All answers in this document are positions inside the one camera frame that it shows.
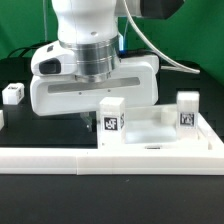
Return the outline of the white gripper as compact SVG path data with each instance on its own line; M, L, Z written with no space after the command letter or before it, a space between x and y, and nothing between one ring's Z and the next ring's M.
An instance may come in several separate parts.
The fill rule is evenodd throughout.
M126 57L111 73L81 76L75 53L53 42L39 48L31 59L30 99L39 116L81 113L89 131L96 131L97 111L106 97L121 97L125 105L144 107L158 100L156 55Z

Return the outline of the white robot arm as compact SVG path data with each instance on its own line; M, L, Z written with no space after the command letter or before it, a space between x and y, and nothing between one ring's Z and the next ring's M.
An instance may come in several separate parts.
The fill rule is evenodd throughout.
M103 99L128 108L158 100L156 74L166 70L197 74L162 52L148 39L149 55L123 58L117 19L167 19L184 0L51 0L58 20L58 40L34 53L30 99L39 116L97 111Z

